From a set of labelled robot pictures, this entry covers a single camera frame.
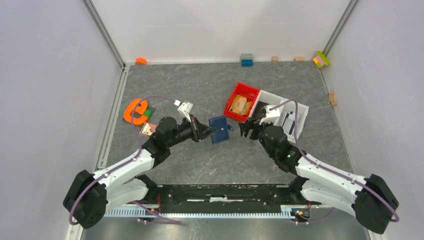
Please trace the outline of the navy blue card holder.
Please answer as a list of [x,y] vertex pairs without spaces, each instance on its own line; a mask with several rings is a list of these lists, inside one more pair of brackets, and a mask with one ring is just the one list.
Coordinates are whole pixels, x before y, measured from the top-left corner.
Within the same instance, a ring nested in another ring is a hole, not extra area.
[[219,144],[230,139],[230,131],[234,131],[234,127],[228,123],[225,115],[216,116],[208,120],[209,126],[215,129],[211,134],[211,142],[213,145]]

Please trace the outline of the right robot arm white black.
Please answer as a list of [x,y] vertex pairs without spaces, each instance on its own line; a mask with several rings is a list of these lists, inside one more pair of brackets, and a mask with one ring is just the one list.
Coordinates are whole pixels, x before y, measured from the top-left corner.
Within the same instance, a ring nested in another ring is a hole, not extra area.
[[293,203],[307,200],[331,206],[380,235],[389,223],[400,220],[399,201],[382,177],[356,175],[326,164],[290,143],[283,128],[272,123],[247,120],[238,125],[241,137],[257,140],[280,170],[296,176],[288,191]]

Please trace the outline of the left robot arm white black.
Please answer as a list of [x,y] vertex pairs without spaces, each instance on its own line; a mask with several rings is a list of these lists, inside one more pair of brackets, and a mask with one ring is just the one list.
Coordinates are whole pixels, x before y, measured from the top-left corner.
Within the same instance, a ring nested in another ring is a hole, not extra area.
[[69,223],[89,229],[116,207],[138,200],[153,203],[157,190],[137,176],[163,163],[170,156],[171,147],[186,140],[198,143],[214,132],[213,127],[199,122],[192,114],[180,124],[173,117],[163,117],[134,153],[103,170],[82,170],[75,176],[62,203],[69,212]]

